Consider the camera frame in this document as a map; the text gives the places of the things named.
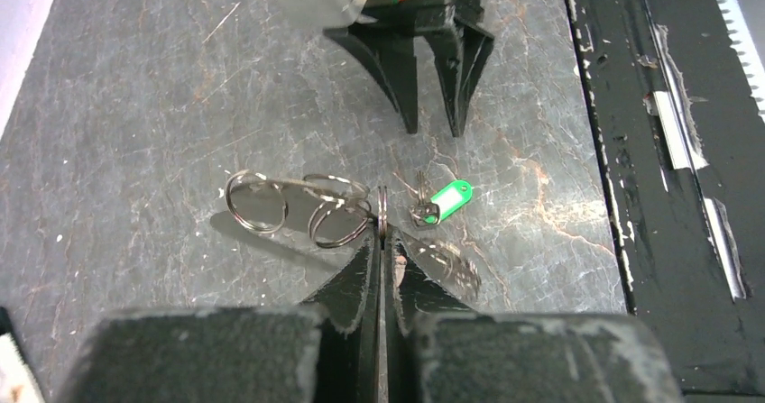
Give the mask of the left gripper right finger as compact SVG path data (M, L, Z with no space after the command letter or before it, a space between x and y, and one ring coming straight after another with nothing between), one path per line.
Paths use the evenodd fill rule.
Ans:
M425 270L428 249L384 242L392 402L679 402L651 331L632 316L481 313Z

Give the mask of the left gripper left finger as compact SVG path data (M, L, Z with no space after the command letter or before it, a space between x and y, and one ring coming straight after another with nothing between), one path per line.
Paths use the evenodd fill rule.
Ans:
M375 402L380 245L296 305L126 309L103 319L63 402Z

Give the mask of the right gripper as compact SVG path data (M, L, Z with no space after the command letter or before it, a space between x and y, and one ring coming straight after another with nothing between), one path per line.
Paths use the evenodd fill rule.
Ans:
M493 51L481 27L482 0L366 0L364 23L325 29L370 74L401 116L406 132L419 129L417 58L411 37L425 36L434 54L452 136L465 133L471 98Z

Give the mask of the key with green tag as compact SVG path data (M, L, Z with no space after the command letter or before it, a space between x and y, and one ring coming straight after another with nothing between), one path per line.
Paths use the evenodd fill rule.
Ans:
M466 205L473 197L473 186L466 180L456 179L433 195L426 189L425 173L416 173L415 203L409 208L409 216L415 227L426 228L440 224Z

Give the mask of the metal key organizer plate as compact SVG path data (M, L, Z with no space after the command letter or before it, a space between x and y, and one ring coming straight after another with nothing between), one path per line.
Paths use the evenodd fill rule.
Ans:
M371 191L329 176L270 178L254 170L233 174L221 189L222 208L209 218L212 229L263 269L301 270L315 289L351 261L363 242L399 235L403 252L393 255L394 281L403 282L403 264L418 264L448 292L467 303L482 289L476 265L442 234L423 226L395 224L386 215L383 188Z

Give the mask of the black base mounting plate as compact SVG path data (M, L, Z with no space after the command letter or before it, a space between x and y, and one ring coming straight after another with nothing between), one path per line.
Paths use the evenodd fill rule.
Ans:
M627 310L687 398L764 399L764 116L715 0L565 0Z

